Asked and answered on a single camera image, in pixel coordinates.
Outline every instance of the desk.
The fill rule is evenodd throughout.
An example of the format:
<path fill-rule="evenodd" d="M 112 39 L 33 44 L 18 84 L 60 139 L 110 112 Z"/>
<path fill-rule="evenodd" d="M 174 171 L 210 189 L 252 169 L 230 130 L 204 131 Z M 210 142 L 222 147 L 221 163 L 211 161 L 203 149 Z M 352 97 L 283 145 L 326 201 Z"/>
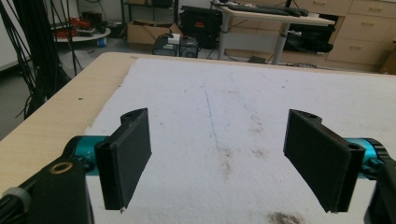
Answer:
<path fill-rule="evenodd" d="M 153 154 L 128 209 L 105 211 L 88 178 L 96 223 L 362 223 L 375 183 L 358 181 L 348 213 L 325 214 L 283 156 L 288 111 L 395 158 L 395 92 L 393 76 L 106 53 L 0 142 L 0 191 L 73 136 L 112 133 L 121 111 L 147 106 Z"/>
<path fill-rule="evenodd" d="M 154 5 L 132 4 L 132 3 L 125 2 L 125 0 L 120 0 L 120 5 L 121 5 L 122 22 L 124 24 L 132 21 L 132 10 L 131 10 L 131 7 L 133 7 L 133 6 L 135 6 L 135 7 L 152 7 L 152 19 L 155 21 L 155 6 Z M 128 7 L 128 15 L 129 15 L 129 21 L 128 22 L 125 22 L 124 6 Z M 173 3 L 173 10 L 174 10 L 174 23 L 178 24 L 178 0 L 175 0 L 175 2 Z"/>
<path fill-rule="evenodd" d="M 334 24 L 334 21 L 324 20 L 322 18 L 279 16 L 263 13 L 234 11 L 227 7 L 221 7 L 220 9 L 223 12 L 223 22 L 219 40 L 219 60 L 222 60 L 225 49 L 250 49 L 273 52 L 274 59 L 272 60 L 272 64 L 278 64 L 282 55 L 283 47 L 285 46 L 286 38 L 288 36 L 288 30 L 292 23 L 317 26 L 327 26 Z M 229 33 L 229 22 L 231 17 L 252 21 L 278 21 L 282 22 L 282 28 L 279 36 Z"/>

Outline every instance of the gray floor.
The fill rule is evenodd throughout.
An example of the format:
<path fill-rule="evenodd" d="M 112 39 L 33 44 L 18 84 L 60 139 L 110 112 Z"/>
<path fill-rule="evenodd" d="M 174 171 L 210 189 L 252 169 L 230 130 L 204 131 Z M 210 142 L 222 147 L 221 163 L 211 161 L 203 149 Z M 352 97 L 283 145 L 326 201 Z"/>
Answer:
<path fill-rule="evenodd" d="M 64 70 L 70 77 L 73 77 L 75 72 L 69 47 L 66 43 L 59 43 L 58 45 Z M 131 48 L 125 41 L 112 38 L 107 39 L 105 48 L 97 47 L 95 41 L 80 42 L 75 45 L 75 53 L 82 69 L 99 55 L 108 51 L 151 54 L 150 49 Z M 215 59 L 217 53 L 216 51 L 211 53 L 211 51 L 202 49 L 199 58 Z M 21 75 L 14 74 L 0 77 L 0 140 L 23 122 L 23 115 L 18 115 L 22 112 L 28 96 L 29 91 Z"/>

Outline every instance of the black box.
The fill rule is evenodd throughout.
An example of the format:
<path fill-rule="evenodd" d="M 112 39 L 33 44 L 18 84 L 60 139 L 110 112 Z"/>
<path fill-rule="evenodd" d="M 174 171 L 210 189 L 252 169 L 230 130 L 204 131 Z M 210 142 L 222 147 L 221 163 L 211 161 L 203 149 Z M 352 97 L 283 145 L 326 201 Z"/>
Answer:
<path fill-rule="evenodd" d="M 171 7 L 172 0 L 151 0 L 154 7 Z"/>
<path fill-rule="evenodd" d="M 177 45 L 168 43 L 169 35 L 159 36 L 154 43 L 153 55 L 177 56 Z"/>
<path fill-rule="evenodd" d="M 184 58 L 198 58 L 198 42 L 194 37 L 184 37 L 180 40 L 178 56 Z"/>
<path fill-rule="evenodd" d="M 181 7 L 180 30 L 183 35 L 193 36 L 198 40 L 199 47 L 213 49 L 219 37 L 222 24 L 222 13 L 216 9 L 201 7 Z"/>

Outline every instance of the black cable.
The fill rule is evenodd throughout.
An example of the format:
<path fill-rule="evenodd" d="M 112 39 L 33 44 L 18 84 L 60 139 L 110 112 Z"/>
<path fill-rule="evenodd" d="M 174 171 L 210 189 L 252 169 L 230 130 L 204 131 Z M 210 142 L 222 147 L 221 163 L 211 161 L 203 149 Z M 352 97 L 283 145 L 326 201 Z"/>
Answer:
<path fill-rule="evenodd" d="M 9 1 L 7 3 L 12 8 L 29 46 L 29 48 L 25 46 L 2 4 L 3 22 L 11 44 L 17 53 L 23 80 L 30 92 L 25 102 L 25 108 L 22 110 L 24 117 L 27 118 L 63 87 L 70 78 L 61 67 L 50 23 L 46 16 L 46 6 L 42 0 L 14 0 L 14 7 Z"/>
<path fill-rule="evenodd" d="M 236 60 L 235 58 L 231 57 L 230 55 L 228 55 L 226 52 L 224 52 L 225 56 L 229 57 L 231 60 L 235 61 L 235 62 L 239 62 L 238 60 Z"/>

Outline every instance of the white paper sheet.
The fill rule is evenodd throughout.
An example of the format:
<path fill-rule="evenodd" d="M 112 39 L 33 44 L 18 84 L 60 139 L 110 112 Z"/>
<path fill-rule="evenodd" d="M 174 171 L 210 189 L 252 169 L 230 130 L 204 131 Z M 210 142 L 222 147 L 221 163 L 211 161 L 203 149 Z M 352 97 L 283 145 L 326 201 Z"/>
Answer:
<path fill-rule="evenodd" d="M 348 213 L 326 214 L 283 155 L 288 113 L 394 157 L 396 79 L 311 71 L 136 60 L 86 134 L 112 134 L 147 107 L 152 156 L 123 214 L 88 178 L 96 223 L 362 223 L 375 182 L 358 181 Z"/>

